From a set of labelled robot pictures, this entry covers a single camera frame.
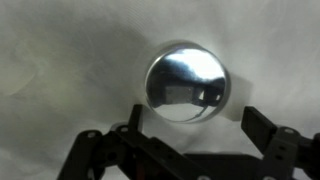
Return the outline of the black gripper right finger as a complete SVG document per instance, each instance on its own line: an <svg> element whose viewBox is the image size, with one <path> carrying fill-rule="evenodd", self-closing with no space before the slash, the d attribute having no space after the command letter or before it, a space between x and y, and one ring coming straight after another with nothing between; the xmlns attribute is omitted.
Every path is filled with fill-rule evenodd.
<svg viewBox="0 0 320 180"><path fill-rule="evenodd" d="M300 134L289 127L276 126L255 107L246 106L241 129L263 154L256 180L291 180Z"/></svg>

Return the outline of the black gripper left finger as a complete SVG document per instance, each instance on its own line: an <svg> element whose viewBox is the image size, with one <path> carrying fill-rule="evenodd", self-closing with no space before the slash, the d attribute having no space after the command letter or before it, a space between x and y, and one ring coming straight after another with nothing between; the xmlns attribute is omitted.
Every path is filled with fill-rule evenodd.
<svg viewBox="0 0 320 180"><path fill-rule="evenodd" d="M102 180L110 167L119 168L129 180L187 180L186 159L139 130L142 111L142 105L134 105L129 122L106 134L79 133L57 180Z"/></svg>

